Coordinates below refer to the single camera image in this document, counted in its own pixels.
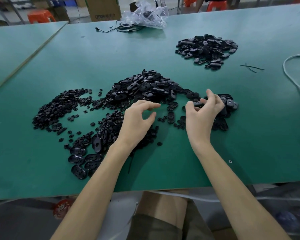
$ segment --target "white plastic bag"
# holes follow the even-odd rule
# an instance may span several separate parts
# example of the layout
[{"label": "white plastic bag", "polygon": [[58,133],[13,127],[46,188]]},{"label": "white plastic bag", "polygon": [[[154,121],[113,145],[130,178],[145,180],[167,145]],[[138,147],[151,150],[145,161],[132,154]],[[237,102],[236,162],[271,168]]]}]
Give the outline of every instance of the white plastic bag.
[{"label": "white plastic bag", "polygon": [[147,0],[137,0],[136,6],[135,12],[124,11],[122,20],[127,24],[160,29],[167,26],[164,20],[168,17],[168,7],[153,8]]}]

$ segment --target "green workbench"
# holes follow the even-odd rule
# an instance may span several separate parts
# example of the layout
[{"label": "green workbench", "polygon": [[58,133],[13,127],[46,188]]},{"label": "green workbench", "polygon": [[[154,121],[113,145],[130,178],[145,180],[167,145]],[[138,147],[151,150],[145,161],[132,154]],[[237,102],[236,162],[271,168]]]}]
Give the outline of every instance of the green workbench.
[{"label": "green workbench", "polygon": [[67,23],[0,27],[0,83]]},{"label": "green workbench", "polygon": [[[212,131],[211,142],[245,184],[300,181],[300,92],[282,70],[287,57],[300,53],[300,5],[175,15],[164,30],[95,31],[114,25],[66,25],[0,88],[0,199],[79,193],[88,179],[70,172],[70,154],[63,149],[68,134],[34,130],[32,118],[64,90],[91,88],[97,99],[99,89],[104,96],[115,82],[142,69],[157,70],[201,96],[210,88],[234,97],[239,108],[226,119],[229,130]],[[204,34],[239,44],[220,70],[206,70],[174,52],[178,40]],[[252,73],[239,66],[246,62],[265,70]],[[289,61],[287,70],[300,83],[300,59]],[[185,115],[181,107],[187,101],[178,94],[176,118]],[[157,109],[158,117],[167,114],[166,107]],[[70,114],[80,115],[74,122],[66,116],[60,122],[74,133],[87,133],[95,129],[91,122],[111,113],[84,114],[85,109]],[[160,126],[155,142],[136,152],[129,174],[128,158],[115,191],[210,186],[186,131],[167,122],[154,125]]]}]

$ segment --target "black zip tie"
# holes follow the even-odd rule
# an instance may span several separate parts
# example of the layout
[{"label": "black zip tie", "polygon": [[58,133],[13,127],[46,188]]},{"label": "black zip tie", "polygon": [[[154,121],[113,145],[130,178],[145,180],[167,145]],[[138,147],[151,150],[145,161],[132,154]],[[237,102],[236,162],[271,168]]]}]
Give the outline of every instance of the black zip tie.
[{"label": "black zip tie", "polygon": [[250,65],[240,65],[241,67],[251,67],[251,68],[256,68],[256,69],[259,69],[259,70],[263,70],[262,68],[258,68],[258,67],[255,67],[255,66],[250,66]]},{"label": "black zip tie", "polygon": [[256,73],[254,70],[252,70],[252,69],[247,65],[247,63],[246,63],[246,68],[248,68],[248,70],[250,70],[250,71]]}]

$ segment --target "left hand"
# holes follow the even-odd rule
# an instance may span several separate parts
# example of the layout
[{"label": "left hand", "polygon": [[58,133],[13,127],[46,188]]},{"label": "left hand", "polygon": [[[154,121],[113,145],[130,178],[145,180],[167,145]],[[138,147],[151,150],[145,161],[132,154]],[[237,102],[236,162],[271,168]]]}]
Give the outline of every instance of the left hand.
[{"label": "left hand", "polygon": [[124,119],[117,141],[128,145],[131,150],[134,149],[144,138],[157,115],[156,112],[153,112],[144,120],[142,118],[143,111],[159,107],[160,104],[158,103],[144,100],[138,100],[133,103],[124,113]]}]

